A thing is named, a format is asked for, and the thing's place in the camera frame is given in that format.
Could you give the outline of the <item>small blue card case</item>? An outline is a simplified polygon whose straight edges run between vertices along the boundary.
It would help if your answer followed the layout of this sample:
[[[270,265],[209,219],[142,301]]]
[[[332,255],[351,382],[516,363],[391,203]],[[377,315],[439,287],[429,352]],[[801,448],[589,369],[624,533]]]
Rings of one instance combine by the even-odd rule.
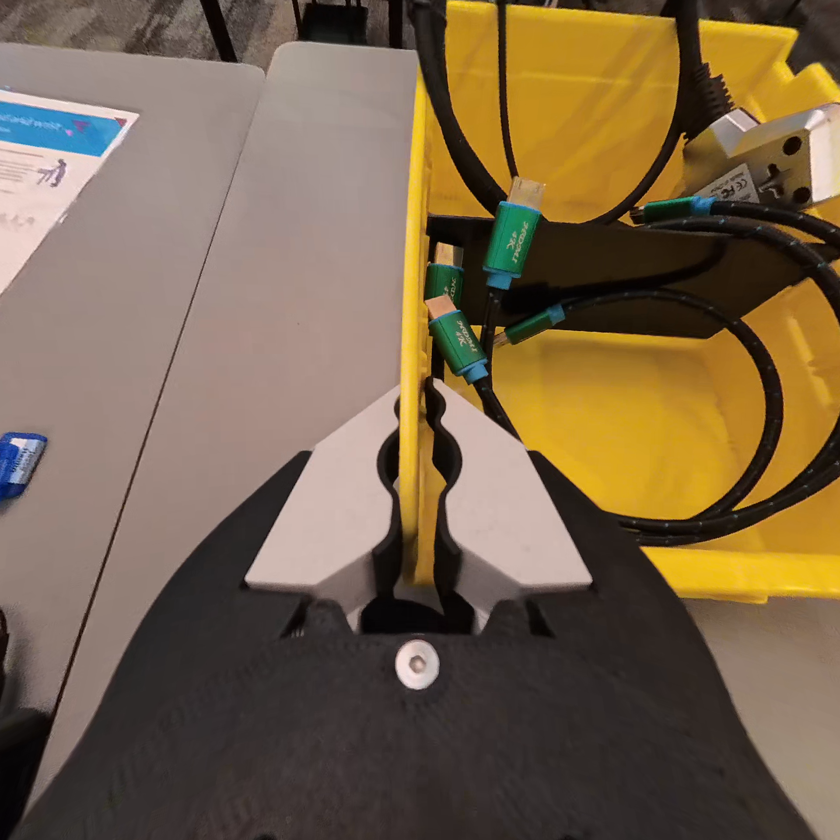
[[[41,434],[8,432],[1,436],[1,502],[26,491],[49,439]]]

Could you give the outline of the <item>black bin divider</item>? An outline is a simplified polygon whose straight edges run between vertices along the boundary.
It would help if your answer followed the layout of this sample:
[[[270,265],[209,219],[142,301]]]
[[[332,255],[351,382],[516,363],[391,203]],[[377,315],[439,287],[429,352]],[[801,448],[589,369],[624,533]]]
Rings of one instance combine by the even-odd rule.
[[[488,217],[430,214],[431,245],[463,249],[461,306],[483,323],[487,278],[482,267],[490,240]],[[499,329],[554,303],[588,299],[650,284],[708,301],[744,319],[766,301],[805,278],[805,269],[775,248],[724,234],[646,231],[618,223],[599,227],[539,223],[526,267],[505,295]],[[673,302],[622,299],[573,312],[555,329],[705,340],[722,330],[706,314]]]

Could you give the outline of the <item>laminated instruction sheet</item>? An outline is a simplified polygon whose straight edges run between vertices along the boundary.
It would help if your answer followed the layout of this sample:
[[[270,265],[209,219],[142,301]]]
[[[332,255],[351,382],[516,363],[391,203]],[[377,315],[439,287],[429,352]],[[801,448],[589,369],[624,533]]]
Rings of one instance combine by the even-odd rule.
[[[1,90],[1,292],[124,141],[139,114]]]

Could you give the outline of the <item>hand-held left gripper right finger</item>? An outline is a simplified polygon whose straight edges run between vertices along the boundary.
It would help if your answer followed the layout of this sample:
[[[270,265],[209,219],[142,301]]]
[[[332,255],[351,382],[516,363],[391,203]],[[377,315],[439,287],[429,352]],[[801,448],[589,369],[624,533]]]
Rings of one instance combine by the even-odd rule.
[[[592,585],[523,443],[440,380],[426,380],[426,423],[434,587],[452,631],[483,627],[500,602]]]

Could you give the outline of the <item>black hdmi switch with cable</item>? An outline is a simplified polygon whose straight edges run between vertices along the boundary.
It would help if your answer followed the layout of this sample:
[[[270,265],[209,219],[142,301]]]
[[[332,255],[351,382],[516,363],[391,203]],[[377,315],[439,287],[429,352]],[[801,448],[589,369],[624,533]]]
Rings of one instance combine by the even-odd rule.
[[[490,214],[541,202],[543,188],[522,180],[508,110],[508,3],[496,2],[500,132],[511,192],[503,191],[473,150],[455,115],[448,84],[446,2],[408,2],[423,81],[444,143],[461,180]],[[666,2],[675,21],[678,82],[664,141],[640,182],[591,220],[628,214],[635,225],[722,215],[767,217],[816,235],[802,211],[838,197],[838,103],[760,122],[735,108],[723,76],[712,76],[700,49],[697,2]]]

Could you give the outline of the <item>yellow plastic bin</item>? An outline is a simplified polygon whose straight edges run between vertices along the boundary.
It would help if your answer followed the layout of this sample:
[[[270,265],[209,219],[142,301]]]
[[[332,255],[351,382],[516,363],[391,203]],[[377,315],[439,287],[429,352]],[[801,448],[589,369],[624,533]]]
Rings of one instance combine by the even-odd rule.
[[[509,13],[513,139],[520,166],[548,183],[551,219],[578,222],[626,194],[664,136],[676,94],[674,25],[638,15]],[[495,13],[452,2],[446,48],[455,112],[495,176]],[[817,64],[794,73],[793,30],[709,22],[703,51],[738,104],[776,119],[838,102]],[[421,247],[435,214],[483,215],[456,174],[423,87],[415,98],[404,291],[420,291]],[[747,502],[782,488],[817,453],[838,417],[838,325],[815,283],[782,290],[745,318],[772,353],[784,427]],[[677,518],[728,490],[759,442],[760,378],[728,333],[683,339],[557,330],[500,352],[498,389],[524,443],[602,508]],[[687,548],[645,549],[684,597],[764,603],[838,600],[838,481],[738,534]]]

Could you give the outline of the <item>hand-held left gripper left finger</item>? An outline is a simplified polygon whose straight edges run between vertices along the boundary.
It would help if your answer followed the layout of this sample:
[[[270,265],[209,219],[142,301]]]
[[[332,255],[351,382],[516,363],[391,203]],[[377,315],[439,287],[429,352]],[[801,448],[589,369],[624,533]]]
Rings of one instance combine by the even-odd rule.
[[[318,442],[245,575],[251,590],[338,603],[352,629],[403,565],[399,394]]]

